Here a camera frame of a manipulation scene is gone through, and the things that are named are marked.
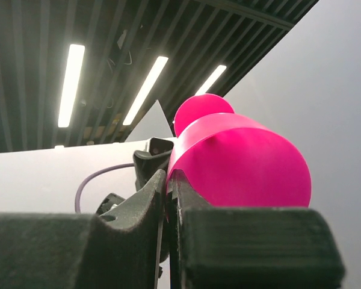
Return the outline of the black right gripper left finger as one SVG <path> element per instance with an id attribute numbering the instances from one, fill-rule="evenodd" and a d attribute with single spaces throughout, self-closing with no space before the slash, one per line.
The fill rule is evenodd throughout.
<path id="1" fill-rule="evenodd" d="M 0 213 L 0 288 L 156 288 L 165 179 L 103 215 Z"/>

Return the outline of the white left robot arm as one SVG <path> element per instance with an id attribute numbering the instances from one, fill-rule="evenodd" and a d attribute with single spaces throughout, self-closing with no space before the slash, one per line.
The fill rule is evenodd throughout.
<path id="1" fill-rule="evenodd" d="M 145 151 L 135 151 L 133 154 L 135 168 L 135 188 L 142 189 L 154 173 L 161 169 L 165 172 L 168 169 L 170 154 L 172 150 L 160 154 L 151 154 Z M 120 205 L 125 199 L 115 193 L 110 193 L 98 207 L 96 214 L 102 215 L 110 209 Z"/>

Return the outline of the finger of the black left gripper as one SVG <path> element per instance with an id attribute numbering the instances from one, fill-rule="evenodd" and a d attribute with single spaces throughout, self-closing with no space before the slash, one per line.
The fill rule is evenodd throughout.
<path id="1" fill-rule="evenodd" d="M 157 155 L 151 155 L 145 151 L 135 151 L 133 154 L 135 168 L 135 188 L 142 189 L 149 179 L 161 169 L 167 172 L 170 161 L 171 151 L 163 152 Z"/>

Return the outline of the magenta plastic wine glass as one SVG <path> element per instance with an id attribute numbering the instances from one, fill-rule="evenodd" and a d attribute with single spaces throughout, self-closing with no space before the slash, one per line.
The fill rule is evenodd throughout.
<path id="1" fill-rule="evenodd" d="M 224 98 L 187 99 L 174 117 L 176 141 L 167 173 L 185 174 L 215 207 L 302 207 L 312 181 L 301 152 L 286 138 L 237 114 Z"/>

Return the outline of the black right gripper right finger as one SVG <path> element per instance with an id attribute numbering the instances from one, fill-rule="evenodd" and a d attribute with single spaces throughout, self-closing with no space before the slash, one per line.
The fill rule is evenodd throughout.
<path id="1" fill-rule="evenodd" d="M 345 266 L 323 216 L 214 207 L 184 172 L 168 181 L 171 288 L 340 288 Z"/>

